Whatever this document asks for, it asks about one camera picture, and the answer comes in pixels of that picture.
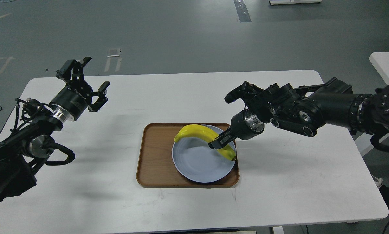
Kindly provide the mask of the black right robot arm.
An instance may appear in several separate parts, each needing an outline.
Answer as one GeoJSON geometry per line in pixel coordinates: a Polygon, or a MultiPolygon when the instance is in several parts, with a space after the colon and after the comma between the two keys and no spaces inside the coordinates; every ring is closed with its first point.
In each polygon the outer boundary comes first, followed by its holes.
{"type": "Polygon", "coordinates": [[[265,124],[307,137],[325,124],[347,128],[351,135],[372,135],[371,145],[389,153],[389,85],[374,94],[354,94],[352,86],[332,78],[328,82],[293,88],[273,84],[261,89],[245,81],[225,96],[226,103],[242,99],[245,109],[230,127],[209,143],[224,148],[235,139],[249,140],[263,133],[265,124]]]}

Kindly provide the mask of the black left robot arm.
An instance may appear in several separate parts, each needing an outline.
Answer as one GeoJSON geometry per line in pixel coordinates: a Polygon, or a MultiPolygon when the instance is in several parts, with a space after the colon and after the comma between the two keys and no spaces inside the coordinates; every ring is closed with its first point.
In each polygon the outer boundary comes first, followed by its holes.
{"type": "Polygon", "coordinates": [[[0,142],[0,202],[20,196],[36,186],[35,175],[43,165],[61,166],[71,163],[75,153],[52,138],[66,121],[76,121],[85,110],[98,112],[108,101],[109,81],[97,91],[84,79],[84,67],[91,57],[68,60],[56,71],[65,86],[50,101],[16,99],[16,120],[10,135],[0,142]]]}

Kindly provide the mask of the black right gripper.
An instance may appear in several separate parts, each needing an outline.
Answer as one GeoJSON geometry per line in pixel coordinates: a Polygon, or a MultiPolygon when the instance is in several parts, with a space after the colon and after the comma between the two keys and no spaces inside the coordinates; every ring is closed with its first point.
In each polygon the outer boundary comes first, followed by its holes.
{"type": "Polygon", "coordinates": [[[217,138],[208,143],[210,149],[223,149],[236,138],[250,140],[263,133],[264,123],[250,110],[243,110],[232,117],[230,127],[220,133],[217,138]]]}

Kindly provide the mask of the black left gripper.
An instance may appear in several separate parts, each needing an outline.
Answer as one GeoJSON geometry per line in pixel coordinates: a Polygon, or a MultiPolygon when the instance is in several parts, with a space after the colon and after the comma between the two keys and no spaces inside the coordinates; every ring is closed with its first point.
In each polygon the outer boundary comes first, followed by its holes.
{"type": "Polygon", "coordinates": [[[97,92],[93,92],[89,85],[72,85],[75,81],[84,81],[84,67],[92,60],[91,57],[84,57],[82,60],[67,60],[62,67],[56,71],[56,78],[64,81],[65,86],[50,102],[52,108],[63,108],[70,114],[69,120],[76,121],[88,108],[90,112],[98,112],[108,101],[106,97],[109,81],[105,81],[97,92]]]}

